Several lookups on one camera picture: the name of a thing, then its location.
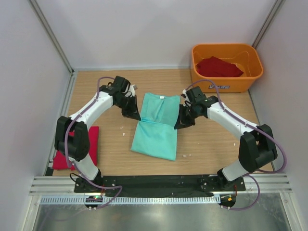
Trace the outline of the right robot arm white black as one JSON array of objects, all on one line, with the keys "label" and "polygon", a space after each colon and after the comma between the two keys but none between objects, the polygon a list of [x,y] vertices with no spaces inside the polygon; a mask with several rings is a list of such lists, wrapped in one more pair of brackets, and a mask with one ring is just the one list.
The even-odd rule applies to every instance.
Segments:
[{"label": "right robot arm white black", "polygon": [[229,190],[241,177],[253,173],[274,161],[278,154],[271,128],[259,126],[238,116],[218,96],[206,97],[200,87],[183,90],[175,129],[195,125],[198,117],[205,117],[223,126],[239,140],[238,159],[217,172],[217,185]]}]

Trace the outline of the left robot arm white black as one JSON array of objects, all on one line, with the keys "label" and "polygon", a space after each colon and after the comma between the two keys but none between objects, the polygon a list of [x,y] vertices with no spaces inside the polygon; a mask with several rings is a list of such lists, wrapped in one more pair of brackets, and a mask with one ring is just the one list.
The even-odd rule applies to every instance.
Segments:
[{"label": "left robot arm white black", "polygon": [[89,129],[108,109],[117,106],[123,117],[139,121],[141,119],[135,91],[137,86],[126,78],[109,78],[106,85],[97,84],[93,98],[71,116],[61,116],[56,123],[54,147],[62,153],[69,167],[74,167],[89,191],[98,192],[102,184],[102,174],[90,157]]}]

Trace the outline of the teal t shirt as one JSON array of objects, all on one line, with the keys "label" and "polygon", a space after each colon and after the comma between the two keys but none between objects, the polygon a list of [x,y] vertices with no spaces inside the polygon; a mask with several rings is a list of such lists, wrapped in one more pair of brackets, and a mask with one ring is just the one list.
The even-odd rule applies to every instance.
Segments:
[{"label": "teal t shirt", "polygon": [[174,128],[180,97],[146,93],[131,150],[148,156],[175,161],[178,132]]}]

